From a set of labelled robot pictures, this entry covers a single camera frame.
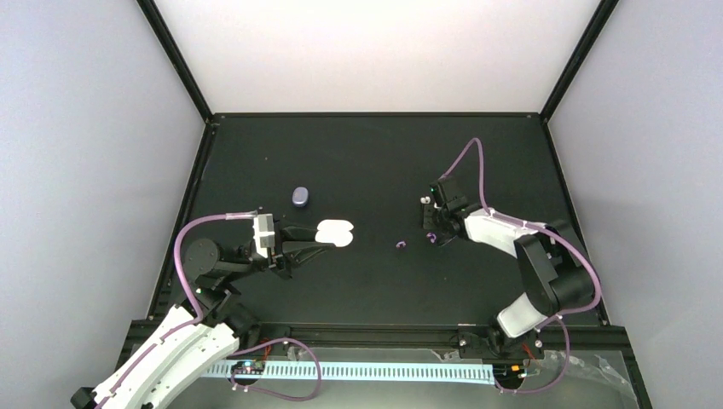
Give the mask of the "white earbud charging case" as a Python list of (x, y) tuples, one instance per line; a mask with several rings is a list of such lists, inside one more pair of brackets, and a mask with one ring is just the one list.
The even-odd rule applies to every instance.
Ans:
[(336, 247), (345, 247), (354, 239), (353, 229), (354, 225), (347, 220), (326, 219), (318, 223), (315, 241)]

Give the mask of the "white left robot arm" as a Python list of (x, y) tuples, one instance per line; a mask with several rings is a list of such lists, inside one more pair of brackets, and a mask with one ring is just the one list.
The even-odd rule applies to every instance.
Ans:
[(349, 245), (352, 225), (324, 220), (314, 228), (249, 215), (252, 240), (226, 250), (212, 239), (183, 245), (194, 227), (234, 220), (234, 214), (205, 216), (176, 237), (174, 264), (185, 300), (174, 304), (159, 326), (113, 375), (72, 396), (75, 408), (166, 408), (219, 360), (260, 352), (276, 344), (303, 343), (290, 337), (266, 340), (254, 314), (240, 301), (234, 282), (271, 272), (290, 279), (292, 271), (320, 254)]

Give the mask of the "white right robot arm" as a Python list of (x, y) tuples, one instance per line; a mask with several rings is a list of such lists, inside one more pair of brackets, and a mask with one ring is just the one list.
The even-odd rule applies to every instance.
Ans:
[(463, 239), (517, 262), (522, 293), (486, 329), (483, 338), (491, 354), (506, 357), (553, 319), (598, 305), (599, 277), (569, 223), (528, 222), (473, 203), (451, 176), (434, 181), (419, 202), (421, 226), (432, 244)]

